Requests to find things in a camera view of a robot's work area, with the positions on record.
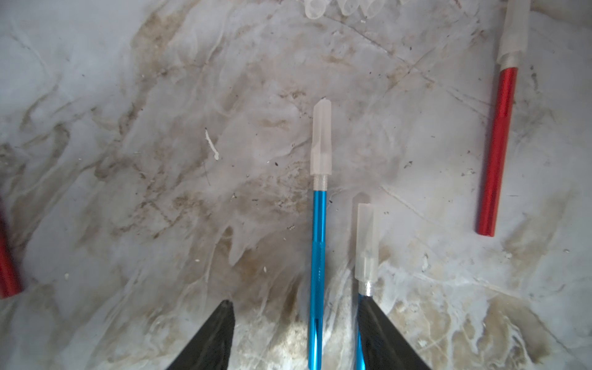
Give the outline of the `red carving knife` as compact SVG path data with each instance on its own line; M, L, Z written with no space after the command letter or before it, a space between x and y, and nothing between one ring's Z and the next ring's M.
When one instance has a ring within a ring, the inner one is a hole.
M1 298L9 298L21 293L23 289L9 252L8 237L3 221L1 221L0 245Z
M476 228L478 234L487 237L493 237L496 231L517 74L527 53L530 6L529 0L507 3L504 27L499 39L496 106Z

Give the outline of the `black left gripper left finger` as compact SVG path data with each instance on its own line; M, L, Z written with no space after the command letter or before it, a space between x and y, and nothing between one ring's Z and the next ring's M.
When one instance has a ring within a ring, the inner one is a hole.
M234 337L234 305L224 300L167 370L226 370Z

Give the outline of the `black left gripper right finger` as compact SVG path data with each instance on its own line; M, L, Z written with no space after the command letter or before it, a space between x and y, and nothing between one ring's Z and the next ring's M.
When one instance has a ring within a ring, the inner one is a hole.
M357 369L430 369L372 297L359 296L357 323Z

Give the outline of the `clear cap of red knife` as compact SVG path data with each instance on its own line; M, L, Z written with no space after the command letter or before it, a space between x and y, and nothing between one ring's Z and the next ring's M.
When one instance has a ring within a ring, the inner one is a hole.
M371 19L379 14L385 5L385 0L360 0L359 5L362 9L362 14L367 19Z

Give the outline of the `blue carving knife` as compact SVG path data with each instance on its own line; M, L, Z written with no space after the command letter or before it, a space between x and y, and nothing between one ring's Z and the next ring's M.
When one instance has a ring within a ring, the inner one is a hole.
M376 233L375 208L370 203L360 203L357 215L356 268L358 282L358 307L356 311L356 361L355 369L366 369L362 353L362 337L359 329L359 308L363 297L372 297L378 280L379 242Z
M308 368L319 370L322 368L327 190L328 176L332 172L331 101L326 98L321 99L313 109L310 159L313 218Z

